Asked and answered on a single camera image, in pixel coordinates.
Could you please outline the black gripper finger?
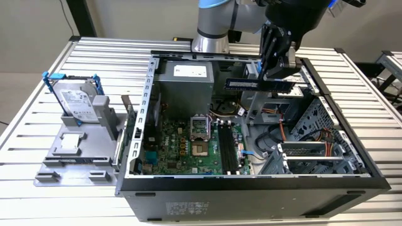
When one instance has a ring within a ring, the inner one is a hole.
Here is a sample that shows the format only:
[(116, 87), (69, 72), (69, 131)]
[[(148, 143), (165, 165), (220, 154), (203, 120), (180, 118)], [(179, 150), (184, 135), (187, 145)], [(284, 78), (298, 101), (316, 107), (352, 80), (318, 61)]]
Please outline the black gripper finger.
[(274, 37), (274, 30), (268, 25), (263, 25), (262, 27), (262, 37), (260, 37), (260, 72), (259, 72), (259, 78), (264, 77), (264, 74), (267, 72), (268, 67), (268, 60), (270, 55), (272, 52), (275, 37)]
[(275, 34), (275, 42), (268, 60), (267, 72), (263, 78), (259, 78), (260, 60), (258, 62), (258, 91), (288, 92), (294, 83), (283, 81), (286, 77), (298, 73), (302, 69), (300, 58), (295, 56), (295, 43), (291, 41), (290, 31), (270, 25)]

